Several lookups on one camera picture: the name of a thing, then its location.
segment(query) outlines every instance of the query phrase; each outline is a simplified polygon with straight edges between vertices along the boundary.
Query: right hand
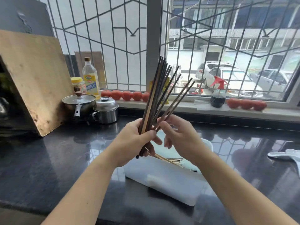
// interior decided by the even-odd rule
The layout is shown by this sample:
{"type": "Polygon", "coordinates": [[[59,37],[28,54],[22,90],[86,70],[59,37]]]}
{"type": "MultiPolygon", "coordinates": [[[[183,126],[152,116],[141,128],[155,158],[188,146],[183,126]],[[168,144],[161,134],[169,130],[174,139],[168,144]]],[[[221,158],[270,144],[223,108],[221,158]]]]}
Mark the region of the right hand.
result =
{"type": "Polygon", "coordinates": [[[196,155],[210,151],[189,121],[171,115],[166,121],[160,123],[160,127],[166,134],[164,146],[170,149],[174,145],[179,155],[193,164],[197,162],[195,161],[196,155]]]}

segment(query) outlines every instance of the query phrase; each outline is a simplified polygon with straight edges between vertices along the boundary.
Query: jar lid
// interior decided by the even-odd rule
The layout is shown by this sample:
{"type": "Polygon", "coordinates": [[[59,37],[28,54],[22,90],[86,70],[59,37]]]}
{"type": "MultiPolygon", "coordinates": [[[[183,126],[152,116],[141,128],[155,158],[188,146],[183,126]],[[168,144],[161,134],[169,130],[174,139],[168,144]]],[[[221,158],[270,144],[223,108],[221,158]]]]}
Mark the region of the jar lid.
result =
{"type": "Polygon", "coordinates": [[[119,105],[113,98],[104,96],[104,97],[101,97],[99,100],[96,100],[96,104],[94,106],[94,111],[108,112],[108,111],[115,110],[118,107],[119,107],[119,105]]]}
{"type": "Polygon", "coordinates": [[[62,102],[65,104],[88,104],[96,100],[96,97],[93,95],[83,95],[81,91],[77,91],[76,95],[70,95],[62,99],[62,102]]]}
{"type": "Polygon", "coordinates": [[[83,81],[81,77],[71,77],[72,83],[80,83],[83,81]]]}

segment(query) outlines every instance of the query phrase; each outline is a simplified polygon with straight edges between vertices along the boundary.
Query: forearm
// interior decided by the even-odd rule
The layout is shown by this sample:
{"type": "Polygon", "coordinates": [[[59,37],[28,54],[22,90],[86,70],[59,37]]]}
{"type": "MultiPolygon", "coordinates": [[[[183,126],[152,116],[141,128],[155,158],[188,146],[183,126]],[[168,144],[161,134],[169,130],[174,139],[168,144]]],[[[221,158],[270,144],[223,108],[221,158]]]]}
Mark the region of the forearm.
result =
{"type": "Polygon", "coordinates": [[[237,225],[298,224],[215,153],[199,151],[196,166],[237,225]]]}
{"type": "Polygon", "coordinates": [[[102,152],[78,178],[43,225],[94,225],[115,167],[102,152]]]}

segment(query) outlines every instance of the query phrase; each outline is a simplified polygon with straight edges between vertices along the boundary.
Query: pot handle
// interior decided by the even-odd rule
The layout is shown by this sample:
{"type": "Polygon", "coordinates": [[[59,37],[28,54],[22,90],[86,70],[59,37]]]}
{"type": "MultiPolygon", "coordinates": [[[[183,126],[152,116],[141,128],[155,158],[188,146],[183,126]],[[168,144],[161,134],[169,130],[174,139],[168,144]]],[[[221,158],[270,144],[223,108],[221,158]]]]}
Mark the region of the pot handle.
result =
{"type": "Polygon", "coordinates": [[[80,117],[80,110],[81,110],[82,105],[77,104],[75,107],[75,112],[74,112],[74,118],[79,118],[80,117]]]}
{"type": "Polygon", "coordinates": [[[96,114],[96,113],[97,113],[97,112],[93,112],[93,113],[92,113],[92,118],[93,118],[94,121],[99,121],[99,120],[96,120],[96,119],[95,119],[95,114],[96,114]]]}

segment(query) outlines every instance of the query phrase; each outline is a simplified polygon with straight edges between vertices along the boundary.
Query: left hand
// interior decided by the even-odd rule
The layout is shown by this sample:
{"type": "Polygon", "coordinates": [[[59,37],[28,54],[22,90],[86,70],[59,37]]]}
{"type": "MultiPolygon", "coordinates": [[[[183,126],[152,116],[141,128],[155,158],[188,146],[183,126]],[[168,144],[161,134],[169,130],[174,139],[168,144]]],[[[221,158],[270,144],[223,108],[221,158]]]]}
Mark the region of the left hand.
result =
{"type": "MultiPolygon", "coordinates": [[[[110,158],[116,163],[116,167],[124,166],[128,163],[138,155],[142,147],[151,140],[158,145],[162,144],[162,141],[156,136],[154,130],[147,131],[141,135],[139,134],[138,127],[141,121],[142,119],[139,118],[127,123],[114,141],[104,150],[110,154],[110,158]]],[[[154,147],[151,143],[147,144],[147,149],[150,154],[155,155],[154,147]]]]}

